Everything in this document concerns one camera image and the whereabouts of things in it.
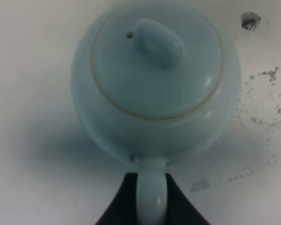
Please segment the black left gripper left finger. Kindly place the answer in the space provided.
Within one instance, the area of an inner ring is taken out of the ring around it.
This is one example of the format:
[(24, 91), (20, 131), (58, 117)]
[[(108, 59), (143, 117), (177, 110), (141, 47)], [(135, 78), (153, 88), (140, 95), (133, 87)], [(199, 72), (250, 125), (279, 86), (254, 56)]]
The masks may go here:
[(136, 185), (138, 174), (126, 173), (112, 202), (97, 225), (136, 225)]

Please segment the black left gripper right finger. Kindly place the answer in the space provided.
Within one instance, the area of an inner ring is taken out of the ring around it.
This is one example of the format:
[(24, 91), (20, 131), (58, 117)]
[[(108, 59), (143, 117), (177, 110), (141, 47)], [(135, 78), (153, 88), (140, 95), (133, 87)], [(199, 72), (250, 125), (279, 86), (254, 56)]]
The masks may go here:
[(167, 173), (167, 225), (210, 225), (186, 198), (173, 177)]

